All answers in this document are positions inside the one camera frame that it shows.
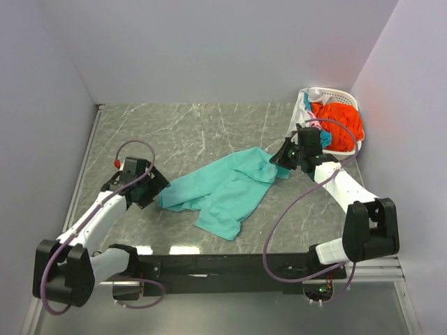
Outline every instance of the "pink cloth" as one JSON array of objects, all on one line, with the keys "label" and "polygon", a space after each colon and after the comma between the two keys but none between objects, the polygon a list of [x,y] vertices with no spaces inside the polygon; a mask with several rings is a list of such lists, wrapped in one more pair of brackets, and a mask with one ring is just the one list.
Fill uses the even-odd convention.
[{"label": "pink cloth", "polygon": [[[315,114],[313,112],[311,112],[310,110],[306,110],[307,114],[309,114],[311,119],[317,119],[317,117],[315,116]],[[309,125],[309,127],[315,127],[318,128],[319,130],[321,130],[321,125],[319,121],[312,121],[312,122],[307,122],[307,124]]]}]

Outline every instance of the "white laundry basket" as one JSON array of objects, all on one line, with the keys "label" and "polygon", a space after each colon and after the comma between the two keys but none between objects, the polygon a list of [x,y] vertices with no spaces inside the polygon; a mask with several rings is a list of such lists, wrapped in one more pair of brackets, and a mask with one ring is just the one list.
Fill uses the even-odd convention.
[{"label": "white laundry basket", "polygon": [[[355,98],[346,92],[339,91],[338,89],[325,89],[323,87],[312,87],[312,89],[318,89],[321,94],[326,96],[332,96],[333,100],[337,101],[338,103],[344,103],[346,105],[352,105],[357,111],[358,111],[358,105]],[[360,148],[362,147],[362,141],[357,141],[358,150],[360,151]],[[332,151],[332,150],[323,150],[325,154],[332,154],[337,158],[339,161],[345,158],[348,158],[351,155],[354,155],[356,152],[356,149],[354,148],[353,151]]]}]

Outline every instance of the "table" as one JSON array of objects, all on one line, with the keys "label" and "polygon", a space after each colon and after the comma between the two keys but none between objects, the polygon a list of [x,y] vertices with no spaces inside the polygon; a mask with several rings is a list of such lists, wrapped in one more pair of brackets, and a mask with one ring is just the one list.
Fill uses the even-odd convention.
[{"label": "table", "polygon": [[[260,147],[274,154],[284,141],[291,103],[103,105],[89,150],[71,222],[90,207],[101,186],[115,173],[118,146],[129,139],[150,143],[156,167],[173,180],[234,151]],[[130,144],[121,157],[150,159],[147,148]],[[362,183],[356,162],[346,171]],[[151,204],[132,206],[109,231],[100,250],[114,243],[137,246],[139,253],[261,253],[265,238],[286,205],[314,182],[301,171],[276,180],[256,211],[242,222],[235,241],[194,226],[197,211],[180,213]],[[271,253],[303,253],[312,244],[342,234],[344,212],[323,189],[299,201],[284,217],[270,243]]]}]

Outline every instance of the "orange cloth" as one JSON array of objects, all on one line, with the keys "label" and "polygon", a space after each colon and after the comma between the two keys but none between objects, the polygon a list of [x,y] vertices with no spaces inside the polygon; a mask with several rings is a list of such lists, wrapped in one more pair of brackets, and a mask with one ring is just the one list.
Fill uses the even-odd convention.
[{"label": "orange cloth", "polygon": [[[344,103],[328,103],[327,105],[312,103],[311,106],[316,117],[338,121],[352,131],[357,141],[363,140],[362,119],[353,106]],[[332,142],[326,147],[327,150],[354,150],[355,144],[351,136],[342,127],[327,121],[321,121],[320,124],[325,131],[332,134]]]}]

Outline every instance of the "teal shirt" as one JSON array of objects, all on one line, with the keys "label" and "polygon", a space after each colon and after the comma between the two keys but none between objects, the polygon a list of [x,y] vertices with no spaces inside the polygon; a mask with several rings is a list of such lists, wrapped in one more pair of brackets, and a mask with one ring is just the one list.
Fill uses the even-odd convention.
[{"label": "teal shirt", "polygon": [[172,181],[161,191],[159,205],[200,211],[197,227],[232,241],[275,178],[288,178],[289,170],[269,163],[271,157],[258,147],[223,157]]}]

